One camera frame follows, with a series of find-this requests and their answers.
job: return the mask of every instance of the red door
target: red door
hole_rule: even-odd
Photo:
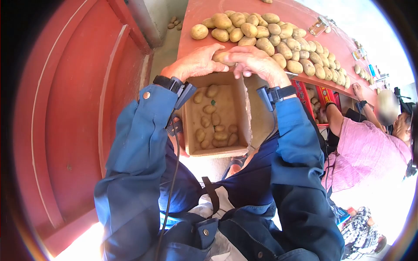
[[[66,0],[34,45],[13,156],[28,219],[53,256],[98,221],[94,186],[117,116],[148,84],[151,56],[123,0]]]

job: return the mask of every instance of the blue jacket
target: blue jacket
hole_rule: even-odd
[[[143,99],[147,91],[150,97]],[[94,190],[97,215],[104,226],[103,259],[109,261],[154,260],[158,243],[165,126],[177,95],[149,85],[139,97],[117,120],[106,177]],[[276,111],[280,137],[271,188],[283,231],[269,219],[274,204],[234,209],[221,220],[177,213],[170,217],[169,225],[175,225],[163,236],[159,260],[203,261],[217,230],[247,260],[341,259],[344,240],[321,186],[324,154],[315,129],[298,98],[278,102]]]

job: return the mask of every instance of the pink shirt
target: pink shirt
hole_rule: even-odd
[[[369,121],[354,122],[346,117],[335,152],[325,160],[328,172],[321,183],[332,192],[350,188],[375,188],[401,182],[411,159],[410,148],[399,138],[385,134]]]

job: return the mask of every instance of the red countertop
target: red countertop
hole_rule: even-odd
[[[209,35],[202,40],[194,40],[190,36],[190,29],[194,25],[200,24],[204,19],[212,17],[215,13],[223,13],[227,10],[247,12],[250,14],[259,13],[261,15],[264,13],[275,13],[280,17],[281,21],[290,22],[306,31],[308,31],[308,28],[319,16],[317,12],[292,0],[275,0],[272,4],[263,3],[261,0],[189,0],[183,23],[183,30],[181,32],[177,59],[188,55],[197,47],[213,43],[220,43],[224,45],[227,50],[236,46],[237,43],[232,43],[230,41],[222,43],[214,39],[210,34],[211,29],[209,30]],[[368,71],[367,65],[370,62],[363,59],[355,61],[352,56],[352,52],[357,49],[354,41],[340,28],[337,28],[332,24],[331,28],[332,30],[330,33],[324,32],[320,36],[314,37],[308,32],[304,38],[307,41],[316,40],[322,46],[327,47],[330,53],[334,53],[336,60],[340,62],[341,67],[347,71],[351,84],[358,82],[364,86],[364,98],[369,104],[374,106],[376,101],[376,91],[374,89],[378,84],[380,86],[382,83],[375,83],[370,86],[368,81],[360,78],[360,76],[354,72],[355,64],[360,65],[360,67]],[[345,89],[343,86],[337,85],[333,81],[321,80],[316,76],[307,76],[305,73],[299,74],[295,79],[323,86],[356,99],[351,87]]]

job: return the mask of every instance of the jacket button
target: jacket button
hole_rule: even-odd
[[[150,92],[149,92],[149,91],[145,92],[145,93],[144,93],[144,95],[142,95],[142,97],[143,97],[145,100],[146,100],[146,99],[148,99],[150,96],[151,96],[151,94],[150,94]]]

